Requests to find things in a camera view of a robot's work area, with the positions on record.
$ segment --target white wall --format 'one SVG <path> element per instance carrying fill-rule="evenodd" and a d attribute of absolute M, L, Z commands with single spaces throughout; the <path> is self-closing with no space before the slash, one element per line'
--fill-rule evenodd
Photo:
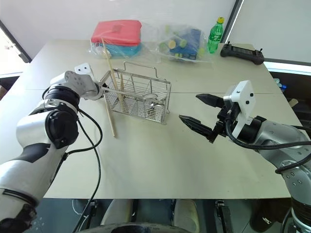
<path fill-rule="evenodd" d="M 206 33 L 235 0 L 0 0 L 0 19 L 33 58 L 51 39 L 89 39 L 98 21 L 186 23 Z"/>
<path fill-rule="evenodd" d="M 311 62 L 310 24 L 311 0 L 244 0 L 229 40 L 267 58 Z"/>

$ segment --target tabletop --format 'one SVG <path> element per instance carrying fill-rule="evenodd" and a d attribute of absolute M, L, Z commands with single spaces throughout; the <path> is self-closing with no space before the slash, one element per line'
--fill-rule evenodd
<path fill-rule="evenodd" d="M 46 89 L 50 80 L 66 70 L 73 70 L 79 64 L 88 62 L 97 79 L 109 70 L 105 59 L 89 53 L 90 42 L 86 40 L 54 40 L 47 43 L 31 65 L 18 79 L 14 88 Z M 236 57 L 221 57 L 218 50 L 210 55 L 210 62 L 176 62 L 157 63 L 152 53 L 143 49 L 141 56 L 131 59 L 132 62 L 153 66 L 158 75 L 172 83 L 172 92 L 176 93 L 225 93 L 229 86 L 242 80 L 251 80 L 255 93 L 281 93 L 269 71 L 262 65 Z M 238 45 L 253 49 L 251 45 Z M 112 59 L 113 68 L 123 68 L 124 59 Z M 154 71 L 141 67 L 128 67 L 130 72 L 154 77 Z"/>
<path fill-rule="evenodd" d="M 0 163 L 21 153 L 15 136 L 16 124 L 36 106 L 41 93 L 42 90 L 10 91 L 4 101 L 0 101 L 1 110 L 10 109 L 12 103 L 18 109 L 0 114 Z M 282 94 L 256 94 L 255 97 L 253 116 L 299 124 Z M 102 180 L 96 198 L 289 197 L 282 177 L 276 175 L 275 168 L 259 154 L 221 136 L 211 144 L 180 121 L 178 115 L 183 114 L 209 127 L 215 125 L 219 109 L 203 104 L 195 94 L 172 93 L 166 125 L 113 113 L 117 138 L 112 137 L 102 99 L 81 100 L 80 107 L 99 122 L 104 132 L 98 147 Z M 93 141 L 97 141 L 96 127 L 87 118 L 80 119 Z M 88 141 L 80 133 L 69 150 L 85 147 L 89 147 Z M 61 166 L 45 197 L 89 198 L 97 176 L 93 151 L 73 154 Z"/>
<path fill-rule="evenodd" d="M 87 41 L 57 40 L 48 43 L 28 70 L 0 101 L 0 163 L 18 156 L 22 148 L 16 140 L 16 124 L 38 104 L 50 79 L 76 65 L 89 62 L 96 78 L 108 70 L 103 59 L 87 52 Z M 95 198 L 192 198 L 253 199 L 288 197 L 282 177 L 275 168 L 252 150 L 240 148 L 219 136 L 214 144 L 191 131 L 178 118 L 187 115 L 213 128 L 219 109 L 199 101 L 195 94 L 213 93 L 222 97 L 230 85 L 250 79 L 257 99 L 252 116 L 260 115 L 285 124 L 299 120 L 273 82 L 264 65 L 213 54 L 210 64 L 172 61 L 157 64 L 160 77 L 172 82 L 170 114 L 166 125 L 113 113 L 117 138 L 113 138 L 104 100 L 81 100 L 80 108 L 97 120 L 104 138 L 98 146 L 102 179 Z M 123 60 L 112 60 L 122 67 Z M 149 70 L 134 70 L 150 75 Z M 86 117 L 82 124 L 93 141 L 99 134 Z M 89 147 L 81 133 L 69 150 Z M 46 198 L 90 197 L 97 182 L 97 162 L 93 151 L 75 153 L 62 164 Z"/>

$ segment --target black controller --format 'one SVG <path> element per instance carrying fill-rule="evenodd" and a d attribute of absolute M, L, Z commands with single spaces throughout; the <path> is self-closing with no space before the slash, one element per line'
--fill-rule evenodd
<path fill-rule="evenodd" d="M 264 62 L 264 57 L 262 54 L 262 49 L 259 50 L 247 50 L 239 47 L 232 46 L 230 41 L 223 46 L 220 52 L 222 57 L 234 56 L 242 59 L 252 61 L 256 65 L 260 65 Z"/>

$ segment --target basket handle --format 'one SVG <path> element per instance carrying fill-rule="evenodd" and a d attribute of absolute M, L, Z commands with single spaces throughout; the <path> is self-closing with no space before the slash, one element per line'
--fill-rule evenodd
<path fill-rule="evenodd" d="M 149 66 L 145 66 L 145 65 L 137 64 L 137 63 L 133 63 L 133 62 L 124 62 L 124 63 L 123 63 L 123 65 L 124 65 L 124 71 L 126 71 L 126 64 L 130 64 L 130 65 L 135 65 L 135 66 L 139 66 L 139 67 L 146 67 L 146 68 L 154 69 L 154 70 L 155 70 L 155 77 L 158 78 L 158 79 L 163 79 L 163 78 L 158 77 L 158 75 L 157 75 L 157 70 L 156 70 L 155 67 L 149 67 Z"/>

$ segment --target black cable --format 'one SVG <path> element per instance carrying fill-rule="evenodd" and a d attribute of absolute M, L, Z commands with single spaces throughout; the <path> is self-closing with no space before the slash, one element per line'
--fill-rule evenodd
<path fill-rule="evenodd" d="M 287 213 L 283 219 L 281 229 L 280 229 L 280 233 L 285 233 L 286 223 L 291 216 L 292 216 L 292 208 L 289 208 L 289 210 L 287 211 Z"/>
<path fill-rule="evenodd" d="M 310 132 L 311 133 L 311 129 L 308 128 L 308 127 L 303 127 L 303 126 L 298 126 L 298 125 L 292 125 L 293 127 L 299 129 L 299 130 L 304 130 L 304 131 L 307 131 L 307 132 Z"/>
<path fill-rule="evenodd" d="M 78 227 L 80 226 L 80 223 L 81 223 L 81 221 L 82 221 L 82 219 L 83 219 L 83 216 L 85 215 L 87 209 L 89 208 L 89 205 L 90 205 L 91 202 L 93 201 L 93 198 L 94 198 L 94 196 L 95 196 L 95 194 L 96 194 L 96 192 L 97 192 L 97 190 L 98 190 L 99 184 L 100 184 L 100 182 L 101 182 L 101 176 L 102 176 L 101 162 L 100 162 L 100 159 L 99 159 L 99 155 L 98 155 L 98 153 L 97 153 L 97 150 L 96 150 L 96 148 L 95 148 L 95 145 L 94 145 L 94 143 L 92 142 L 92 140 L 90 139 L 90 137 L 87 135 L 87 133 L 86 133 L 85 129 L 83 128 L 83 126 L 82 126 L 80 120 L 78 120 L 78 124 L 80 125 L 81 130 L 83 131 L 83 133 L 85 134 L 85 136 L 87 137 L 87 139 L 88 139 L 88 140 L 90 141 L 90 143 L 92 144 L 93 149 L 94 149 L 94 151 L 95 151 L 95 155 L 96 155 L 96 159 L 97 159 L 97 164 L 98 164 L 98 180 L 97 180 L 97 184 L 96 184 L 95 190 L 94 190 L 94 192 L 93 192 L 91 198 L 88 200 L 86 206 L 84 207 L 84 209 L 83 209 L 83 211 L 82 211 L 82 213 L 81 213 L 81 215 L 80 215 L 80 218 L 79 218 L 78 222 L 76 223 L 76 226 L 75 226 L 74 229 L 73 229 L 73 233 L 77 231 L 77 229 L 78 229 Z"/>
<path fill-rule="evenodd" d="M 42 93 L 42 96 L 41 96 L 41 98 L 44 100 L 44 95 L 45 95 L 45 93 L 47 93 L 47 91 L 49 90 L 49 88 L 50 87 L 48 87 L 47 89 L 45 89 L 45 91 Z"/>
<path fill-rule="evenodd" d="M 101 141 L 102 141 L 102 139 L 103 139 L 103 131 L 102 131 L 100 125 L 97 123 L 97 121 L 94 120 L 89 114 L 87 114 L 87 113 L 84 112 L 83 110 L 79 109 L 78 111 L 79 111 L 80 113 L 82 113 L 83 115 L 85 115 L 87 118 L 89 118 L 91 121 L 93 121 L 93 123 L 97 126 L 97 128 L 98 128 L 98 130 L 99 130 L 99 133 L 100 133 L 100 139 L 99 139 L 99 141 L 98 141 L 95 145 L 93 145 L 92 147 L 84 148 L 84 149 L 72 150 L 72 151 L 67 152 L 67 155 L 70 155 L 70 154 L 73 154 L 73 153 L 77 153 L 77 152 L 83 152 L 83 151 L 92 150 L 92 149 L 94 149 L 95 147 L 97 147 L 97 146 L 101 143 Z"/>
<path fill-rule="evenodd" d="M 290 165 L 287 165 L 287 166 L 282 166 L 280 168 L 278 168 L 277 170 L 275 170 L 275 173 L 276 174 L 281 174 L 282 172 L 284 171 L 287 171 L 287 170 L 290 170 L 290 169 L 293 169 L 297 166 L 301 166 L 301 165 L 304 165 L 306 162 L 308 162 L 309 160 L 311 160 L 311 153 L 303 158 L 302 160 L 299 160 L 298 162 L 296 163 L 293 163 L 293 164 L 290 164 Z"/>
<path fill-rule="evenodd" d="M 231 124 L 232 124 L 232 119 L 226 119 L 225 131 L 227 133 L 227 136 L 231 139 L 231 141 L 233 141 L 238 146 L 244 147 L 244 148 L 247 148 L 247 149 L 252 149 L 252 150 L 276 150 L 276 149 L 282 149 L 282 148 L 288 148 L 288 147 L 311 145 L 311 141 L 290 142 L 290 143 L 282 143 L 282 144 L 276 144 L 276 145 L 252 145 L 252 144 L 247 144 L 247 143 L 244 143 L 244 142 L 236 139 L 232 135 Z"/>

